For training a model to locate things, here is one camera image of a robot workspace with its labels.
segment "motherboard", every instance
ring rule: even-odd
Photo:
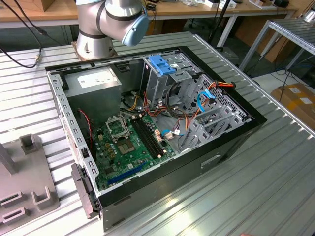
[[[169,143],[159,134],[149,116],[128,120],[113,118],[95,130],[99,190],[175,156]]]

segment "slotted metal surface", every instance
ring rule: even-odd
[[[303,19],[271,20],[269,27],[290,39],[301,48],[315,54],[315,26]]]
[[[315,231],[314,133],[198,36],[183,32],[145,37],[133,48],[114,45],[120,55],[186,45],[223,79],[234,81],[268,121],[233,158],[125,220],[109,236],[310,236]],[[37,50],[11,54],[31,64]],[[42,138],[61,206],[10,235],[102,235],[102,222],[86,218],[71,179],[74,161],[44,71],[78,59],[71,46],[45,49],[43,56],[39,67],[23,69],[0,54],[0,142],[27,133]]]

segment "black ram slot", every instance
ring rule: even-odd
[[[144,146],[147,148],[153,159],[156,159],[158,155],[164,154],[163,150],[158,145],[157,141],[154,139],[142,120],[132,120],[131,125],[139,135],[141,141],[143,142]]]
[[[155,149],[150,144],[150,141],[146,138],[146,134],[143,133],[142,129],[140,128],[139,124],[136,121],[131,122],[133,128],[137,132],[138,136],[140,137],[141,141],[143,142],[144,146],[149,151],[152,158],[157,158],[158,154],[156,153]]]
[[[144,130],[145,132],[148,132],[148,134],[150,134],[148,136],[148,138],[150,139],[150,142],[152,143],[152,145],[154,146],[154,149],[161,155],[163,156],[163,150],[161,149],[161,147],[158,145],[158,142],[156,141],[156,139],[153,137],[153,135],[150,133],[148,127],[145,125],[145,123],[142,120],[139,120],[139,125],[142,128],[142,130]]]

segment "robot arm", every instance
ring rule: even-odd
[[[85,59],[110,56],[111,39],[135,46],[145,35],[148,17],[140,0],[77,0],[77,52]]]

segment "workbench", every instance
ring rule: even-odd
[[[234,26],[237,17],[240,16],[264,16],[264,15],[286,15],[291,18],[298,8],[290,4],[287,8],[262,10],[248,0],[243,0],[242,4],[237,4],[236,8],[227,9],[225,17],[230,17],[219,40],[218,47],[222,47]],[[204,4],[198,6],[186,6],[180,1],[177,3],[159,2],[157,4],[156,20],[171,19],[191,19],[191,18],[214,18],[216,8],[209,8]],[[45,12],[25,10],[26,15],[37,26],[59,26],[78,24],[77,9],[74,0],[56,0]],[[154,14],[148,11],[149,19],[153,19]],[[15,15],[8,9],[0,9],[0,28],[23,27]]]
[[[268,121],[233,155],[182,188],[126,219],[106,235],[283,235],[315,231],[315,133],[197,35],[145,37],[136,47],[114,42],[119,55],[188,46]],[[37,50],[13,52],[24,64]],[[82,208],[44,67],[77,62],[71,46],[45,48],[34,69],[0,54],[0,142],[34,133],[43,142],[60,207],[7,235],[102,235],[102,222]]]

